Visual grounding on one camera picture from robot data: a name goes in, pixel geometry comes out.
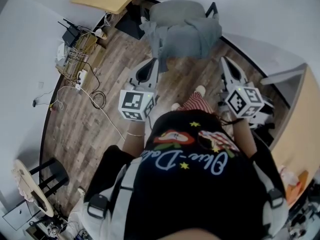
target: power strip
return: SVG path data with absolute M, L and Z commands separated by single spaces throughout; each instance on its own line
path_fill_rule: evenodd
M 82 69 L 81 71 L 78 72 L 78 76 L 77 76 L 77 82 L 75 85 L 75 88 L 80 91 L 82 88 L 82 85 L 85 82 L 86 76 L 87 76 L 87 71 L 85 71 L 84 69 Z

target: electrical outlet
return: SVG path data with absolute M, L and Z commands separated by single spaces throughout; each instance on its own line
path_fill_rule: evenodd
M 44 82 L 38 82 L 38 89 L 41 90 L 44 88 Z
M 78 75 L 77 75 L 77 78 L 76 78 L 76 85 L 75 85 L 75 88 L 78 91 L 81 90 L 81 87 L 84 84 L 86 76 L 87 76 L 87 71 L 85 71 L 84 69 L 82 69 L 81 71 L 78 72 Z

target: cable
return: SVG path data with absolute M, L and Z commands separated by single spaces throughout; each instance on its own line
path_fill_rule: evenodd
M 54 90 L 55 90 L 55 89 L 53 89 L 53 90 L 50 91 L 50 92 L 44 93 L 44 94 L 42 94 L 41 96 L 36 97 L 36 98 L 34 98 L 34 99 L 35 99 L 35 100 L 36 100 L 36 99 L 40 99 L 43 95 L 50 94 L 50 93 L 52 93 Z
M 68 222 L 67 224 L 64 224 L 64 225 L 61 227 L 59 233 L 61 233 L 61 231 L 64 230 L 70 223 L 76 223 L 77 226 L 79 227 L 79 223 L 78 223 L 77 221 L 70 221 L 70 222 Z
M 104 14 L 104 23 L 103 23 L 103 25 L 97 26 L 97 28 L 98 28 L 98 29 L 101 29 L 101 28 L 103 28 L 104 26 L 111 27 L 111 26 L 112 26 L 111 23 L 115 20 L 115 18 L 116 18 L 116 15 L 115 15 L 114 13 L 111 13 L 111 12 L 107 12 L 107 11 L 106 11 L 105 14 Z
M 75 82 L 77 82 L 76 80 L 65 79 L 65 80 L 64 80 L 64 85 L 65 85 L 65 86 L 67 85 L 66 81 L 68 81 L 70 84 L 72 84 L 72 86 L 76 87 L 76 85 L 75 85 Z
M 63 86 L 63 87 L 61 87 L 57 92 L 56 92 L 56 100 L 55 100 L 55 102 L 53 102 L 53 103 L 37 103 L 36 105 L 51 105 L 51 106 L 53 106 L 56 102 L 58 102 L 59 103 L 59 108 L 61 109 L 61 110 L 64 110 L 64 104 L 59 100 L 59 91 L 61 90 L 61 89 L 63 89 L 63 88 L 65 88 L 65 87 L 70 87 L 70 88 L 75 88 L 75 87 L 73 87 L 73 86 Z
M 78 51 L 78 49 L 72 47 L 68 53 L 69 56 L 79 57 L 79 58 L 89 58 L 89 54 L 84 51 Z
M 64 104 L 59 100 L 58 93 L 59 93 L 59 91 L 60 91 L 61 89 L 65 88 L 65 87 L 77 89 L 77 88 L 75 88 L 75 87 L 73 87 L 73 86 L 63 86 L 63 87 L 61 87 L 61 88 L 57 91 L 57 93 L 56 93 L 57 100 L 56 100 L 55 102 L 53 102 L 53 103 L 51 103 L 51 104 L 40 103 L 40 104 L 37 104 L 37 105 L 44 105 L 44 104 L 46 104 L 46 105 L 53 105 L 53 104 L 55 104 L 56 102 L 58 102 L 58 103 L 59 103 L 59 106 L 62 105 L 62 107 L 60 106 L 60 109 L 61 109 L 61 110 L 64 110 Z M 110 121 L 110 123 L 112 124 L 112 126 L 113 126 L 113 127 L 116 129 L 116 131 L 120 134 L 121 138 L 122 138 L 123 140 L 125 140 L 125 138 L 123 137 L 123 135 L 121 134 L 121 132 L 119 131 L 119 129 L 118 129 L 118 128 L 115 126 L 115 124 L 111 121 L 110 117 L 103 111 L 103 109 L 102 109 L 101 107 L 99 107 L 99 106 L 97 105 L 97 103 L 93 100 L 93 98 L 91 98 L 90 94 L 88 94 L 84 89 L 82 89 L 82 88 L 80 88 L 80 89 L 90 98 L 91 103 L 92 103 L 92 104 L 95 104 L 95 108 L 99 108 L 99 109 L 102 111 L 102 113 L 104 113 L 104 115 L 106 116 L 106 118 L 108 118 L 108 120 Z
M 90 100 L 91 100 L 91 103 L 94 103 L 94 104 L 98 107 L 97 103 L 95 103 L 95 101 L 91 98 L 91 96 L 90 96 L 84 89 L 82 89 L 82 88 L 80 88 L 80 89 L 81 89 L 86 95 L 88 95 L 88 97 L 89 97 Z M 121 132 L 118 130 L 118 128 L 115 126 L 115 124 L 111 121 L 110 117 L 103 111 L 102 108 L 99 107 L 99 109 L 100 109 L 100 110 L 102 111 L 102 113 L 104 113 L 104 115 L 109 119 L 110 123 L 111 123 L 112 126 L 117 130 L 117 132 L 120 134 L 121 138 L 122 138 L 123 140 L 125 140 L 125 138 L 123 137 L 123 135 L 121 134 Z
M 150 116 L 148 116 L 148 119 L 149 119 L 149 127 L 150 127 L 150 130 L 152 131 L 152 126 L 151 126 L 151 119 L 150 119 Z
M 101 96 L 101 97 L 102 97 L 102 105 L 101 105 L 101 106 L 98 106 L 97 103 L 95 103 L 94 101 L 91 101 L 91 104 L 92 104 L 93 107 L 94 107 L 95 109 L 97 109 L 97 110 L 98 110 L 98 109 L 103 109 L 103 108 L 106 106 L 107 97 L 106 97 L 106 95 L 105 95 L 102 91 L 98 90 L 99 87 L 100 87 L 100 81 L 99 81 L 99 78 L 98 78 L 98 77 L 96 76 L 96 74 L 94 73 L 91 65 L 90 65 L 88 62 L 85 62 L 85 61 L 82 61 L 82 60 L 79 60 L 79 59 L 76 59 L 76 58 L 70 58 L 70 59 L 76 60 L 76 61 L 79 61 L 79 62 L 82 62 L 82 63 L 86 63 L 86 64 L 89 65 L 90 70 L 92 71 L 92 74 L 94 75 L 94 77 L 95 77 L 96 80 L 98 81 L 98 87 L 95 88 L 95 89 L 90 93 L 89 97 L 91 98 L 91 95 L 93 95 L 93 96 L 92 96 L 92 100 L 94 100 L 97 96 Z
M 88 28 L 88 27 L 81 26 L 81 25 L 78 25 L 77 27 L 81 27 L 81 28 L 84 28 L 84 29 L 89 30 L 88 32 L 82 34 L 82 35 L 79 37 L 79 39 L 80 39 L 81 37 L 85 36 L 85 35 L 88 35 L 88 34 L 94 34 L 94 36 L 95 36 L 95 41 L 93 41 L 92 44 L 90 44 L 90 45 L 83 51 L 83 53 L 85 53 L 86 51 L 88 51 L 89 49 L 91 49 L 92 46 L 94 46 L 94 45 L 96 44 L 96 42 L 98 41 L 98 37 L 97 37 L 97 34 L 96 34 L 95 32 L 93 32 L 93 31 L 92 31 L 90 28 Z
M 81 232 L 81 231 L 84 231 L 84 230 L 86 230 L 86 229 L 85 229 L 85 228 L 81 229 L 81 230 L 78 232 L 78 234 L 76 234 L 76 236 L 75 236 L 75 238 L 74 238 L 74 239 L 76 239 L 76 238 L 77 238 L 77 236 L 80 236 L 80 232 Z

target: orange object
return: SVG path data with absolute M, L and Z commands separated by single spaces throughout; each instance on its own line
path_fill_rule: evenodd
M 304 170 L 299 176 L 299 182 L 296 186 L 289 185 L 285 190 L 286 200 L 288 205 L 296 201 L 297 197 L 305 190 L 308 178 L 308 171 Z

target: yellow star print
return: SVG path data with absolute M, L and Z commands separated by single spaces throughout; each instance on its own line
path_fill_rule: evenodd
M 218 148 L 218 147 L 215 146 L 212 150 L 213 150 L 215 153 L 218 153 L 219 150 L 220 150 L 220 148 Z
M 189 164 L 183 162 L 183 163 L 180 163 L 180 166 L 181 166 L 181 169 L 190 169 L 189 168 Z
M 198 122 L 190 122 L 190 125 L 194 127 L 201 126 Z

